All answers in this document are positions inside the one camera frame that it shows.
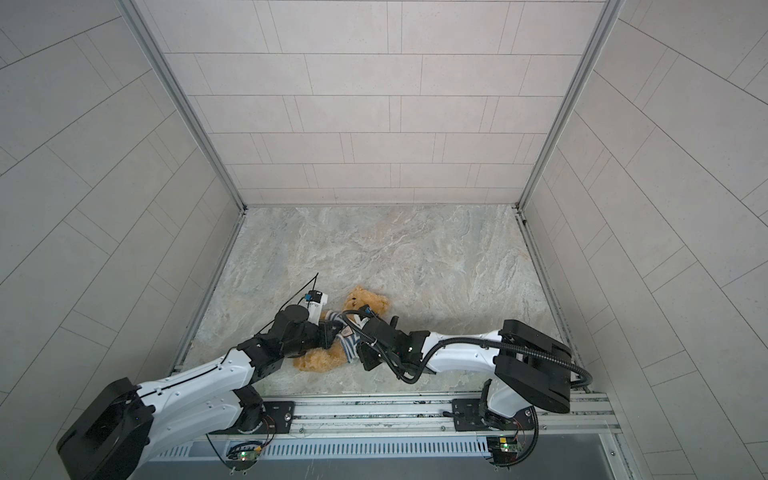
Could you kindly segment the blue white striped sweater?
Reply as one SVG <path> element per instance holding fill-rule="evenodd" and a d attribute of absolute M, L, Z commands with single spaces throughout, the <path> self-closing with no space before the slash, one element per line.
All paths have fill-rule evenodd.
<path fill-rule="evenodd" d="M 325 314 L 324 320 L 331 323 L 332 331 L 335 333 L 334 343 L 331 349 L 334 352 L 340 350 L 343 359 L 347 363 L 358 362 L 359 355 L 357 353 L 357 346 L 361 337 L 358 332 L 350 326 L 350 323 L 354 322 L 357 326 L 360 326 L 359 317 L 355 315 L 352 320 L 345 320 L 341 312 L 329 311 Z"/>

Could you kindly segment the brown teddy bear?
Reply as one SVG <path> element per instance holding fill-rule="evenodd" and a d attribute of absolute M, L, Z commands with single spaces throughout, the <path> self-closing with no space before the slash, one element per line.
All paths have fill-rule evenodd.
<path fill-rule="evenodd" d="M 356 286 L 347 296 L 343 309 L 358 310 L 363 305 L 369 305 L 375 313 L 383 315 L 390 309 L 391 302 L 383 295 Z M 345 364 L 348 363 L 343 359 L 341 351 L 334 352 L 331 348 L 311 349 L 305 355 L 293 359 L 293 366 L 297 370 L 311 373 L 329 372 Z"/>

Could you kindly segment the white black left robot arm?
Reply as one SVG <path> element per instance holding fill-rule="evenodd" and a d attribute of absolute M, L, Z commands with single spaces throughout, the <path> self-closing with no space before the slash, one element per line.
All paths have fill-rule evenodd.
<path fill-rule="evenodd" d="M 280 310 L 268 331 L 213 361 L 141 384 L 108 384 L 60 438 L 56 449 L 72 479 L 127 479 L 144 462 L 238 422 L 259 423 L 262 398 L 254 383 L 286 358 L 328 349 L 345 324 L 312 322 L 307 308 Z"/>

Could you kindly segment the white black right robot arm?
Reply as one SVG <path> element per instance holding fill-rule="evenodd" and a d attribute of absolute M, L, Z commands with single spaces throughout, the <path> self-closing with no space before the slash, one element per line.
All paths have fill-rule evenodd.
<path fill-rule="evenodd" d="M 405 333 L 395 322 L 367 318 L 355 353 L 367 371 L 385 364 L 396 378 L 415 384 L 424 375 L 483 373 L 477 412 L 467 420 L 493 430 L 532 430 L 537 410 L 570 412 L 575 365 L 569 347 L 518 320 L 497 331 L 461 336 Z"/>

